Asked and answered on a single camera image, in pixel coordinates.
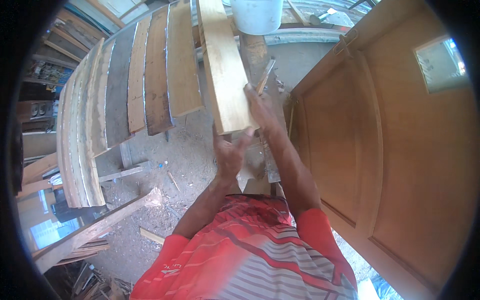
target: window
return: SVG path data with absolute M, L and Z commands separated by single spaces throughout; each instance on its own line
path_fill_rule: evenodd
M 468 83 L 465 64 L 453 39 L 429 43 L 416 54 L 430 94 Z

